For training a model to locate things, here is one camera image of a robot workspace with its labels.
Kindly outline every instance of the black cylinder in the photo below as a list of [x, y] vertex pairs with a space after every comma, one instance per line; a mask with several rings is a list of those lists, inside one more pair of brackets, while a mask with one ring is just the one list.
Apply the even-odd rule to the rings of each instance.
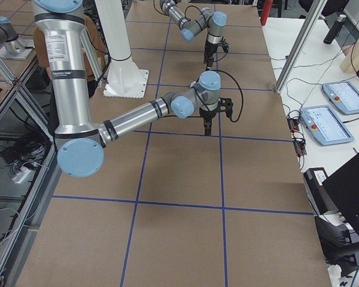
[[336, 36], [338, 36], [343, 24], [345, 23], [346, 15], [340, 15], [338, 19], [334, 22], [333, 26], [327, 33], [326, 37], [323, 40], [325, 44], [331, 44]]

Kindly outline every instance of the blue and white control panel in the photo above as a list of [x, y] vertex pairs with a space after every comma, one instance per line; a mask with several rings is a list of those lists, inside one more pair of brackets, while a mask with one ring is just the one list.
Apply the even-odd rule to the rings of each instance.
[[302, 108], [301, 118], [321, 145], [352, 142], [354, 137], [329, 105]]
[[359, 114], [359, 91], [350, 82], [327, 83], [322, 89], [340, 112]]

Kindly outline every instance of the black monitor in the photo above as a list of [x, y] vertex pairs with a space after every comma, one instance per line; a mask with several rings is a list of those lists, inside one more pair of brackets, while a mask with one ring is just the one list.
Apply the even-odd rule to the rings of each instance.
[[359, 235], [359, 153], [330, 175], [323, 187]]

